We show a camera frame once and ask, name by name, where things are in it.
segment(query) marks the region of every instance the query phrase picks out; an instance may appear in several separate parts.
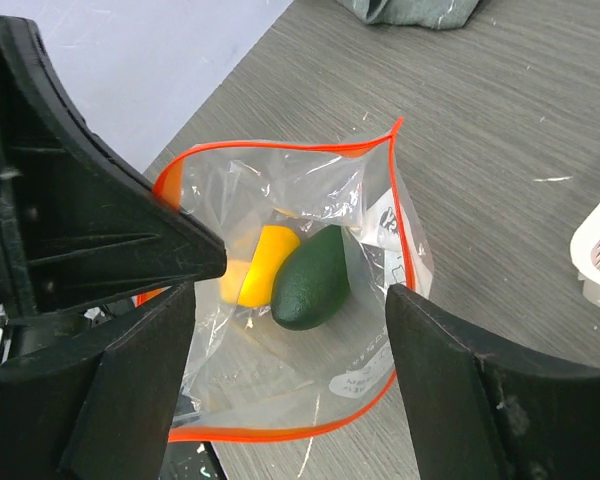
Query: toy fruit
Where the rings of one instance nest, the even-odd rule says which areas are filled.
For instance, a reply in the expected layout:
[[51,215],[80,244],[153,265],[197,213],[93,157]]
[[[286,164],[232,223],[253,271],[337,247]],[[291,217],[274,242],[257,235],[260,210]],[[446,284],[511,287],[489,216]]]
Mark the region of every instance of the toy fruit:
[[222,300],[247,308],[270,303],[276,273],[298,245],[300,239],[290,228],[265,225],[251,262],[227,261],[227,271],[220,278]]
[[342,230],[330,225],[298,247],[273,282],[271,316],[290,330],[308,330],[335,314],[350,293]]

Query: clear plastic bag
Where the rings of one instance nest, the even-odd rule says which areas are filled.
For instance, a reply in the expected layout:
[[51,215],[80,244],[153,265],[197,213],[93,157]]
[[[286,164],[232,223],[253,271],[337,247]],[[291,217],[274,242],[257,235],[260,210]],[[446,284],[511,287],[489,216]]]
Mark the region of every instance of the clear plastic bag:
[[276,324],[268,306],[223,302],[218,279],[196,284],[182,384],[196,412],[175,419],[172,440],[308,437],[351,422],[388,389],[387,288],[405,283],[428,296],[433,276],[424,232],[396,174],[400,123],[383,137],[347,144],[196,146],[162,172],[154,193],[218,234],[229,260],[249,262],[265,225],[288,226],[301,240],[326,225],[344,227],[351,288],[332,318],[299,332]]

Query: orange zipper seal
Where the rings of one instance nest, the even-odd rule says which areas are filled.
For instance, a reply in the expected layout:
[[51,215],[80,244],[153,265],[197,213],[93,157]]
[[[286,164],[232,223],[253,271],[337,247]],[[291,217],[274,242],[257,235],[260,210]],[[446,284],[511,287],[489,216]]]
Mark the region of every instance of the orange zipper seal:
[[[156,183],[153,186],[153,194],[164,200],[171,207],[180,209],[180,200],[182,195],[182,175],[184,169],[184,160],[197,153],[218,150],[224,148],[276,148],[282,150],[296,150],[304,152],[326,152],[342,155],[343,157],[356,158],[369,152],[373,148],[389,142],[389,183],[393,195],[396,220],[398,223],[398,232],[400,244],[402,247],[402,257],[405,264],[406,284],[412,290],[416,288],[416,275],[407,241],[407,235],[404,228],[404,219],[402,218],[402,208],[400,207],[400,193],[396,180],[396,159],[395,147],[398,131],[402,126],[403,119],[400,118],[394,124],[391,131],[382,137],[370,142],[360,142],[351,144],[336,145],[293,145],[287,143],[262,142],[262,141],[230,141],[207,143],[197,145],[181,153],[174,158],[169,165],[162,171]],[[149,298],[157,295],[159,291],[148,292],[138,296],[138,305],[141,305]],[[323,435],[342,428],[371,410],[380,399],[389,391],[391,385],[396,379],[395,370],[390,375],[387,383],[382,390],[363,408],[352,415],[333,422],[324,423],[311,427],[286,428],[286,429],[249,429],[249,428],[228,428],[228,427],[177,427],[169,432],[169,442],[241,442],[241,443],[269,443],[301,440],[309,437]]]

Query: yellow object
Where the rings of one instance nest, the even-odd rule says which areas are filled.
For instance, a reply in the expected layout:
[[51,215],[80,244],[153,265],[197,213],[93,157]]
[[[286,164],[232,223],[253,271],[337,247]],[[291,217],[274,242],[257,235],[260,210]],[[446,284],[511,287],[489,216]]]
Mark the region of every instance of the yellow object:
[[265,225],[251,262],[227,261],[227,271],[220,278],[222,301],[247,308],[269,304],[278,270],[299,245],[300,239],[290,228]]

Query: gray cloth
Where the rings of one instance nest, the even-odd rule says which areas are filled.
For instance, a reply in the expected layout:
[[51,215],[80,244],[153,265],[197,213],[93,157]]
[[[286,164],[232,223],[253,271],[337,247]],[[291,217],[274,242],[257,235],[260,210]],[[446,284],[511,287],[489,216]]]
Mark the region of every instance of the gray cloth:
[[337,0],[364,23],[420,25],[436,30],[462,27],[479,0]]

